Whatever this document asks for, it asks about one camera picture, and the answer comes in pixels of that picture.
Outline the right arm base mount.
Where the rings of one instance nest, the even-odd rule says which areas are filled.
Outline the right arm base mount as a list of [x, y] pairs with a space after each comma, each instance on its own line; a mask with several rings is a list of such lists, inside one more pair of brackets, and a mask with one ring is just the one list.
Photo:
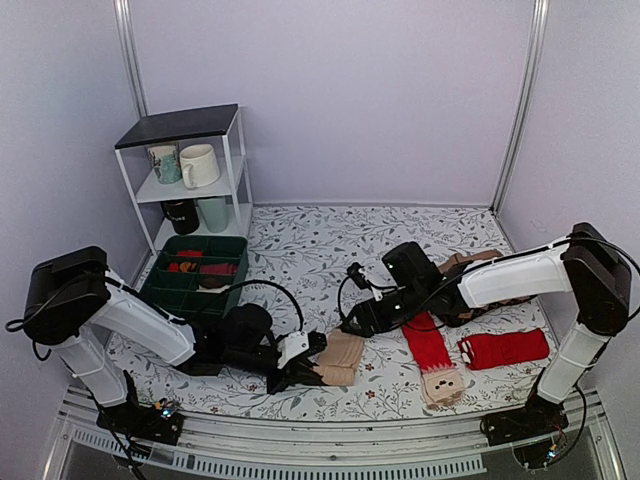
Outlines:
[[480, 421], [480, 431], [490, 446], [546, 435], [545, 440], [516, 446], [512, 450], [520, 466], [537, 470], [549, 467], [560, 458], [566, 445], [564, 429], [568, 425], [563, 403], [551, 403], [533, 395], [522, 407], [484, 415]]

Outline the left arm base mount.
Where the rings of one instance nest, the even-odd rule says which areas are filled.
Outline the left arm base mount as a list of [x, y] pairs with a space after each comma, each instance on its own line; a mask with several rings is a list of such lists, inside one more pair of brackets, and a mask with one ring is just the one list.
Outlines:
[[117, 406], [100, 407], [97, 425], [127, 438], [176, 446], [185, 420], [178, 405], [165, 398], [153, 406], [141, 405], [132, 377], [124, 372], [124, 378], [125, 401]]

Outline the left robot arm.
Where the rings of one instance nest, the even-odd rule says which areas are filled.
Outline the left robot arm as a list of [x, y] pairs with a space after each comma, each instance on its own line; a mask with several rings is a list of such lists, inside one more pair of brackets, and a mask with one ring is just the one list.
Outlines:
[[191, 377], [237, 368], [265, 376], [270, 394], [322, 384], [310, 358], [326, 348], [324, 334], [297, 329], [275, 336], [271, 315], [253, 303], [215, 317], [208, 309], [216, 298], [210, 295], [194, 313], [178, 317], [135, 292], [108, 267], [106, 252], [90, 246], [37, 265], [24, 314], [6, 328], [56, 353], [128, 434], [141, 433], [149, 415], [133, 400], [132, 381], [108, 358], [94, 326], [140, 344]]

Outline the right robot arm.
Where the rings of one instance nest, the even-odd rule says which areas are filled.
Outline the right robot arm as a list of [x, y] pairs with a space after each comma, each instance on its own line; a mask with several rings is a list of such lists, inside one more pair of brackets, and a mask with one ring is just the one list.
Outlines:
[[567, 398], [610, 339], [639, 314], [630, 307], [638, 263], [586, 222], [547, 245], [466, 260], [445, 271], [415, 241], [399, 244], [382, 262], [395, 282], [392, 287], [373, 284], [358, 265], [349, 267], [349, 278], [373, 296], [340, 315], [343, 332], [370, 338], [405, 326], [421, 313], [454, 328], [488, 306], [549, 293], [574, 296], [577, 319], [536, 381], [535, 400], [518, 412], [517, 427], [527, 436], [539, 435], [554, 422], [554, 404]]

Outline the striped beige knit sock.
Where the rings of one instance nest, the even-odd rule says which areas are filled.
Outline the striped beige knit sock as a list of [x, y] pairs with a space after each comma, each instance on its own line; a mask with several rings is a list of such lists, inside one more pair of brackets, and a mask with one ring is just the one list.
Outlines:
[[315, 373], [324, 385], [349, 387], [355, 383], [355, 376], [363, 355], [365, 341], [362, 337], [348, 334], [340, 329], [333, 330], [327, 339], [326, 349], [319, 355]]

